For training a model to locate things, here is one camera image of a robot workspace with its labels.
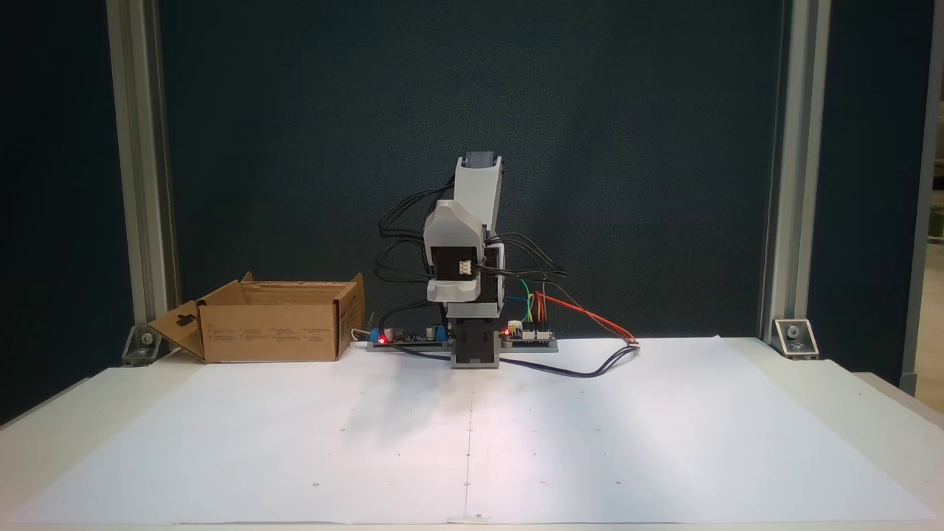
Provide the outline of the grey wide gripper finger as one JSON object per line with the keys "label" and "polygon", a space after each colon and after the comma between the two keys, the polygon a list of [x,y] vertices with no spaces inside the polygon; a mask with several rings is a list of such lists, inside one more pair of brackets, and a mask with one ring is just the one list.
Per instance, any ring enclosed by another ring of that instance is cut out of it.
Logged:
{"label": "grey wide gripper finger", "polygon": [[483,224],[458,201],[436,201],[423,229],[425,251],[439,246],[458,246],[483,251]]}

